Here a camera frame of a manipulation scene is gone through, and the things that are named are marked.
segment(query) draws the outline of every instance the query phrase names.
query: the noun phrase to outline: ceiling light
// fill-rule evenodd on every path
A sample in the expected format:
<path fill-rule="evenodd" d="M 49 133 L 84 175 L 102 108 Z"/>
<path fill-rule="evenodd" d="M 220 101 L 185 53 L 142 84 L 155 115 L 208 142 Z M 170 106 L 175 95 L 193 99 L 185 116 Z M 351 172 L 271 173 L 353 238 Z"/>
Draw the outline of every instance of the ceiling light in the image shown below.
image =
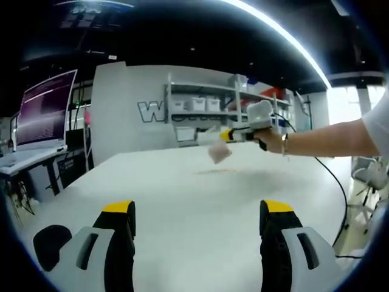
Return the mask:
<path fill-rule="evenodd" d="M 102 3 L 108 3 L 108 4 L 114 4 L 114 5 L 122 5 L 122 6 L 126 6 L 126 7 L 134 7 L 133 5 L 131 4 L 127 4 L 127 3 L 120 3 L 120 2 L 116 2 L 116 1 L 109 1 L 109 0 L 69 0 L 69 1 L 63 1 L 61 3 L 57 3 L 57 4 L 54 4 L 53 6 L 59 6 L 59 5 L 63 5 L 63 4 L 70 4 L 70 3 L 79 3 L 79 2 L 102 2 Z"/>
<path fill-rule="evenodd" d="M 240 0 L 220 0 L 220 1 L 229 3 L 231 5 L 234 5 L 237 8 L 240 8 L 240 9 L 246 11 L 247 13 L 250 13 L 251 15 L 257 17 L 259 20 L 263 21 L 268 26 L 270 26 L 271 28 L 276 30 L 288 42 L 290 42 L 305 57 L 305 59 L 308 60 L 308 62 L 312 65 L 312 67 L 316 70 L 316 72 L 318 73 L 320 78 L 323 80 L 323 82 L 327 86 L 327 88 L 332 88 L 326 75 L 323 73 L 323 71 L 320 69 L 319 65 L 312 58 L 312 56 L 308 53 L 308 51 L 289 32 L 287 32 L 283 27 L 281 27 L 278 23 L 276 23 L 272 18 L 268 17 L 263 12 L 260 12 L 259 10 L 255 9 L 254 7 L 248 5 Z"/>

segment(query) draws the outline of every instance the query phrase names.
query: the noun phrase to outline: ceiling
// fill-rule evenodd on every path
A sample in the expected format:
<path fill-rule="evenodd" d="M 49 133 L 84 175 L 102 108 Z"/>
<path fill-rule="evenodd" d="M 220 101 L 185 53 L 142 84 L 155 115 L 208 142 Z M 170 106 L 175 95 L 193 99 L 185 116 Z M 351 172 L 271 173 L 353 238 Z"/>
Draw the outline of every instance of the ceiling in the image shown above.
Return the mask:
<path fill-rule="evenodd" d="M 109 56 L 128 66 L 172 64 L 243 74 L 291 89 L 325 90 L 296 48 L 268 25 L 228 3 L 121 0 L 119 4 L 67 3 L 28 7 L 8 79 L 0 84 L 0 116 L 18 110 L 23 90 L 48 76 L 79 69 L 92 79 Z M 311 53 L 326 75 L 380 71 L 377 54 L 353 20 L 338 14 L 331 0 L 246 0 L 277 20 Z"/>

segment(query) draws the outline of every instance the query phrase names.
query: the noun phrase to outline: chair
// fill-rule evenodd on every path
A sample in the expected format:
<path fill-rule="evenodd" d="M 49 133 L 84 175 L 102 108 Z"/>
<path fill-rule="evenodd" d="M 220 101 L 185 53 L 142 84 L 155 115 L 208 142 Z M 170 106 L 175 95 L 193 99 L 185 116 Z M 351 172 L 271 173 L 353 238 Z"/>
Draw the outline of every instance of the chair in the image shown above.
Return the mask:
<path fill-rule="evenodd" d="M 374 213 L 374 209 L 366 206 L 366 203 L 369 198 L 370 192 L 374 194 L 377 190 L 382 190 L 388 184 L 389 177 L 387 175 L 387 167 L 385 163 L 379 158 L 358 156 L 354 158 L 351 177 L 356 181 L 363 183 L 367 188 L 367 192 L 362 204 L 348 204 L 348 207 L 357 209 L 363 214 L 367 225 L 365 229 L 366 234 L 368 232 L 368 224 L 370 222 L 370 218 L 373 216 Z M 356 196 L 359 196 L 361 193 L 364 193 L 366 188 L 364 188 L 363 191 L 359 192 Z"/>

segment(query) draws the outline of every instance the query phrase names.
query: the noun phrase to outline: desk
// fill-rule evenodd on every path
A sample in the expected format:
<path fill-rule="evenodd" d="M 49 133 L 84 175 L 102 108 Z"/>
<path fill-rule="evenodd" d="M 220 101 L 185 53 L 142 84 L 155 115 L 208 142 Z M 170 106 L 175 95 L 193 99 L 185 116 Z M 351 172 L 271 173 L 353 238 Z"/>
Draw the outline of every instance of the desk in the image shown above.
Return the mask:
<path fill-rule="evenodd" d="M 345 211 L 340 187 L 314 159 L 233 144 L 214 165 L 205 147 L 119 154 L 65 189 L 22 239 L 50 224 L 74 234 L 106 204 L 136 202 L 135 291 L 259 291 L 262 199 L 289 203 L 305 226 L 333 243 Z M 323 159 L 346 191 L 350 158 Z"/>
<path fill-rule="evenodd" d="M 35 151 L 36 153 L 34 155 L 28 156 L 26 159 L 14 163 L 14 165 L 10 167 L 1 166 L 0 178 L 11 180 L 12 178 L 18 176 L 19 173 L 25 173 L 39 165 L 43 165 L 47 168 L 47 173 L 49 175 L 50 185 L 52 186 L 53 193 L 54 195 L 58 195 L 60 193 L 60 188 L 58 187 L 53 163 L 55 162 L 55 158 L 58 155 L 62 155 L 66 151 L 66 148 L 67 147 L 60 147 L 58 149 L 48 148 L 43 150 L 26 150 Z M 3 159 L 8 160 L 9 157 L 6 155 L 3 157 Z"/>

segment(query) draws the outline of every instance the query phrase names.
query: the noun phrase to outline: monitor screen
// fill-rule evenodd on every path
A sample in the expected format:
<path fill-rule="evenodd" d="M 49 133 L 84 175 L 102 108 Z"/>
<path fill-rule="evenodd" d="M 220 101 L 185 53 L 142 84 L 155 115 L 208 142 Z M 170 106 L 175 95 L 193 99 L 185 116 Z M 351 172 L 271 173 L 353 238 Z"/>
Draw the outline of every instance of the monitor screen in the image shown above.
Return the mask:
<path fill-rule="evenodd" d="M 25 91 L 16 144 L 64 139 L 66 113 L 77 70 L 47 79 Z"/>

